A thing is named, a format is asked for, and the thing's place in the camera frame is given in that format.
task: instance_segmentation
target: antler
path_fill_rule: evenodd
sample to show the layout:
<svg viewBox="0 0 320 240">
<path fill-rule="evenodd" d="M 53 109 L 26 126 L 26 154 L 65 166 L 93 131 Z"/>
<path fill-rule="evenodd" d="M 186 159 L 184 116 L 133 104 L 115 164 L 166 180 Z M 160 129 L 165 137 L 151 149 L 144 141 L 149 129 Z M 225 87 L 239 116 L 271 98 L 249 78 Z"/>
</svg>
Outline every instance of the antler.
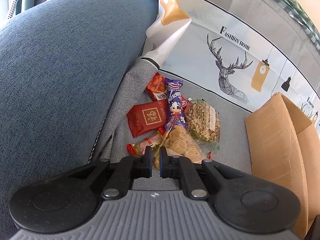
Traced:
<svg viewBox="0 0 320 240">
<path fill-rule="evenodd" d="M 246 52 L 244 52 L 244 56 L 245 56 L 245 60 L 243 63 L 240 64 L 240 66 L 238 65 L 239 64 L 239 57 L 237 58 L 237 62 L 236 63 L 233 63 L 233 64 L 230 64 L 230 66 L 228 67 L 228 70 L 231 70 L 231 69 L 245 69 L 247 67 L 249 67 L 253 61 L 251 61 L 248 65 L 247 62 L 248 62 L 248 59 L 247 59 L 247 54 Z"/>
<path fill-rule="evenodd" d="M 207 35 L 207 44 L 208 44 L 208 47 L 209 47 L 209 50 L 211 51 L 211 53 L 215 56 L 215 58 L 222 64 L 222 58 L 220 56 L 220 51 L 222 49 L 222 47 L 217 51 L 216 51 L 216 48 L 214 48 L 214 42 L 218 39 L 221 39 L 222 37 L 219 37 L 219 38 L 216 38 L 216 39 L 213 39 L 211 41 L 211 43 L 209 43 L 209 34 Z"/>
</svg>

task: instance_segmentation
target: purple candy wrapper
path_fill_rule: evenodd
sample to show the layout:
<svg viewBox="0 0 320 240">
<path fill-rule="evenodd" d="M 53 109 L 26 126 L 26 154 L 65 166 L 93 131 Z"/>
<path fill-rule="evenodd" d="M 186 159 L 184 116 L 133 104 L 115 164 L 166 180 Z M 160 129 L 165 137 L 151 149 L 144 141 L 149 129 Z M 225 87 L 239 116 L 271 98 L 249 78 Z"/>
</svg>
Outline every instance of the purple candy wrapper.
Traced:
<svg viewBox="0 0 320 240">
<path fill-rule="evenodd" d="M 165 78 L 164 82 L 167 85 L 167 99 L 168 99 L 168 110 L 167 110 L 167 124 L 165 129 L 170 128 L 171 121 L 176 117 L 176 125 L 180 125 L 187 129 L 184 112 L 181 109 L 181 92 L 180 87 L 182 87 L 183 82 L 178 79 Z"/>
</svg>

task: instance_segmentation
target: snack pile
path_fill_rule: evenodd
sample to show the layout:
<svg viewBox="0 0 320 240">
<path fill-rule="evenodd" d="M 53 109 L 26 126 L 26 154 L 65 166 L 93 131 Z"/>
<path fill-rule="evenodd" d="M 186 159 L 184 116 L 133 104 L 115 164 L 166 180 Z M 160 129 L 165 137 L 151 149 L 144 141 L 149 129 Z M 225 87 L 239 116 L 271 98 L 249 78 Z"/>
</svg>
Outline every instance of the snack pile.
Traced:
<svg viewBox="0 0 320 240">
<path fill-rule="evenodd" d="M 208 158 L 199 144 L 219 148 L 219 113 L 203 99 L 187 102 L 181 95 L 181 80 L 170 80 L 156 73 L 145 91 L 153 102 L 134 106 L 127 114 L 135 138 L 155 130 L 148 138 L 127 145 L 132 155 L 143 155 L 146 146 L 155 151 L 154 165 L 159 169 L 159 150 L 167 148 L 168 155 L 188 157 L 193 163 Z"/>
</svg>

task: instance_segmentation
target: label sticker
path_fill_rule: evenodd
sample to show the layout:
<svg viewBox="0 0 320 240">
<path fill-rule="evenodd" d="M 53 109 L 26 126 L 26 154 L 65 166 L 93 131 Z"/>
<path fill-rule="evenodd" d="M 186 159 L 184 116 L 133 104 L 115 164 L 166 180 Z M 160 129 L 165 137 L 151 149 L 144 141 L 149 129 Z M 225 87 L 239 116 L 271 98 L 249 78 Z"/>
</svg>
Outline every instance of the label sticker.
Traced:
<svg viewBox="0 0 320 240">
<path fill-rule="evenodd" d="M 164 92 L 161 93 L 153 93 L 153 95 L 155 96 L 157 101 L 160 101 L 162 99 L 167 99 L 167 90 L 165 90 Z"/>
<path fill-rule="evenodd" d="M 210 126 L 209 129 L 211 131 L 216 130 L 216 110 L 210 106 Z"/>
</svg>

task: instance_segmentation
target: black lamp illustration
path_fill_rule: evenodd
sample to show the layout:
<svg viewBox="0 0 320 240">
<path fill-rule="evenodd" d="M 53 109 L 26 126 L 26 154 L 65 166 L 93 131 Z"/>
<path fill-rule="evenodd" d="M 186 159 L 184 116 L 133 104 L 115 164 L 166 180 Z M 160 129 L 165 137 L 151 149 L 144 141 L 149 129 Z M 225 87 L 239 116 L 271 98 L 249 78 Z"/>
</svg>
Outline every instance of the black lamp illustration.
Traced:
<svg viewBox="0 0 320 240">
<path fill-rule="evenodd" d="M 291 77 L 288 77 L 288 80 L 283 82 L 283 84 L 281 85 L 282 89 L 286 92 L 288 92 L 288 89 L 290 87 L 290 81 L 291 81 Z"/>
</svg>

